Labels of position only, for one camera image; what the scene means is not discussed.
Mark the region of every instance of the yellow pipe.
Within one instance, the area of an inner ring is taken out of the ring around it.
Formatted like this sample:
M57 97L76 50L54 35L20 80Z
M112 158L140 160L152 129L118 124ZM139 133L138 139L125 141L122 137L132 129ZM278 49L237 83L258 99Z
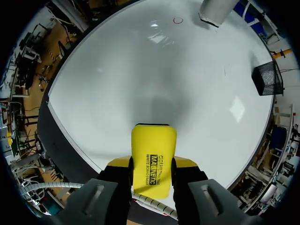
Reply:
M286 49L286 50L284 50L284 51L280 51L280 52L278 52L278 53L273 52L274 54L272 55L272 57L275 58L275 59L277 59L277 58L279 58L279 57L281 57L281 56L285 56L285 55L287 55L288 53L291 53L291 52L292 52L292 49L291 49L291 48Z

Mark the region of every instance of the white table surface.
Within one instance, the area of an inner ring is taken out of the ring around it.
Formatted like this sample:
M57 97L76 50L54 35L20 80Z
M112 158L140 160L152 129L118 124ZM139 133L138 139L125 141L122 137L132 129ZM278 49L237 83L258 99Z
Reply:
M48 106L97 172L131 155L137 123L176 128L175 155L195 161L225 188L252 158L272 96L258 95L251 72L271 56L238 14L232 11L217 29L200 21L200 5L130 5L98 25L62 66ZM183 22L175 24L175 17ZM172 193L160 201L174 207Z

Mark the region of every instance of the black wire mesh basket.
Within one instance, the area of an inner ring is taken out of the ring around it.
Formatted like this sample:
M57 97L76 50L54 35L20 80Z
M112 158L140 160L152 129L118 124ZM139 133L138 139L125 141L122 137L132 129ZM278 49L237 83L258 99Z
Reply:
M252 80L260 96L283 95L283 80L275 60L255 67Z

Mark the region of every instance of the yellow whiteboard eraser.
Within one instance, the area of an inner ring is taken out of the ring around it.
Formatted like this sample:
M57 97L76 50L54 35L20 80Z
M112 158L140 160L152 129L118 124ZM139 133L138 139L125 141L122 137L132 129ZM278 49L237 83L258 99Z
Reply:
M131 134L134 192L163 199L169 195L176 130L168 125L137 125Z

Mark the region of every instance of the wooden floor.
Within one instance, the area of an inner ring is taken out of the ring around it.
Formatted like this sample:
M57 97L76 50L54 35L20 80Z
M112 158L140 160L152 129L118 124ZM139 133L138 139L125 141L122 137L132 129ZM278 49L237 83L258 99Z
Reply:
M128 0L119 0L119 4L122 4L127 1ZM73 37L70 34L69 36L72 42L76 41L76 37ZM60 53L58 41L60 41L63 45L65 45L67 42L67 34L59 22L54 26L54 28L51 30L51 32L44 40L45 42L44 45L50 50L54 58L56 58ZM50 80L61 59L58 57L56 61L53 62L53 58L51 57L48 51L45 51L45 53L41 55L41 58L42 58L42 62L37 65L36 73L41 74L44 66L52 65L53 66L52 69L46 75L46 78ZM26 116L38 115L39 107L41 105L42 98L44 95L44 92L40 90L41 87L39 86L39 83L40 83L39 77L36 76L34 78L33 85L29 89L30 96L28 98L23 99L24 109L26 110L25 113ZM45 82L42 82L42 85L43 85L43 89L45 90L47 84ZM25 127L27 135L33 135L36 129L37 129L36 124ZM44 172L42 171L42 169L40 169L40 171L45 182L53 182L50 172ZM62 190L62 188L57 187L57 188L52 188L52 190L54 194L57 195ZM68 196L69 195L66 194L60 199L60 202L63 205L66 205ZM131 221L127 221L127 224L137 225L136 223Z

